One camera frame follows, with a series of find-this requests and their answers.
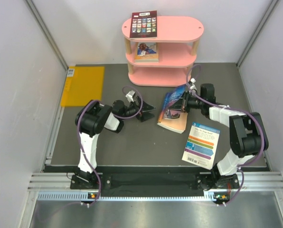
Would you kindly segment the blue Jane Eyre book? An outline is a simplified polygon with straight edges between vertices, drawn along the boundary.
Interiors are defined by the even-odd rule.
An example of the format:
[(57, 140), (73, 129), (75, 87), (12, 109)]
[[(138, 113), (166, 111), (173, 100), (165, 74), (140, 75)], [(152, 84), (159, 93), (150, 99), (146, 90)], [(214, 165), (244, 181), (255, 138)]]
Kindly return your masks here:
[(157, 125), (167, 130), (183, 133), (186, 130), (188, 114), (182, 110), (186, 86), (180, 85), (165, 94)]

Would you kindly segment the orange Othello book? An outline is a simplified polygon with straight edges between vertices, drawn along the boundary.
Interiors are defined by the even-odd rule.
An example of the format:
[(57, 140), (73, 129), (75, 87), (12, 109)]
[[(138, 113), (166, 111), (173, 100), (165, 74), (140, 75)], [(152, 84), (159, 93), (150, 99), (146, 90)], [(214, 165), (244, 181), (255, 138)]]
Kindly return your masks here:
[(135, 56), (136, 59), (159, 59), (159, 51), (155, 42), (139, 42), (136, 44)]

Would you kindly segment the dark red book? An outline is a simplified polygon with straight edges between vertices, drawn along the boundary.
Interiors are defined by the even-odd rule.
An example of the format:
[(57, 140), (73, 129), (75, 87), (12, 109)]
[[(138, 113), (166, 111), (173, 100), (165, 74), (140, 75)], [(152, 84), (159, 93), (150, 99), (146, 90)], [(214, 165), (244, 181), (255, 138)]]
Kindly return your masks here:
[(134, 12), (131, 16), (130, 38), (157, 37), (157, 11)]

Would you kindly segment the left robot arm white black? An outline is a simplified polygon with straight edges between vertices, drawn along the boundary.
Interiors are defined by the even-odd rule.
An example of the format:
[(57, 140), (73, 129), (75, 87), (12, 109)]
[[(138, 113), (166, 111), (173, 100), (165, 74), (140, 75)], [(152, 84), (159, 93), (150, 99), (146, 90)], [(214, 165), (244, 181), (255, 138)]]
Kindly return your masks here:
[(143, 101), (141, 97), (137, 96), (136, 99), (128, 100), (128, 106), (122, 100), (114, 101), (112, 106), (91, 100), (75, 118), (80, 160), (72, 181), (79, 178), (85, 189), (100, 185), (99, 175), (96, 172), (96, 150), (97, 141), (103, 129), (119, 133), (125, 119), (135, 117), (140, 122), (144, 122), (154, 117), (152, 111), (156, 108)]

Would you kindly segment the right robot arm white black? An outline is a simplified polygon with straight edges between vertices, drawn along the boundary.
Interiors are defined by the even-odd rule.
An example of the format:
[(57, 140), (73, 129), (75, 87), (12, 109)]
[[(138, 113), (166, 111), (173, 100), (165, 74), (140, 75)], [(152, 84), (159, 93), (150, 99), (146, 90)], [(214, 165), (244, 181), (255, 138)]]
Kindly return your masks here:
[(210, 174), (202, 177), (198, 184), (204, 190), (222, 188), (233, 181), (235, 174), (243, 166), (249, 165), (268, 149), (269, 142), (259, 113), (240, 111), (216, 102), (212, 84), (202, 84), (198, 95), (195, 85), (188, 82), (188, 94), (183, 110), (199, 109), (207, 119), (229, 128), (230, 150), (216, 163)]

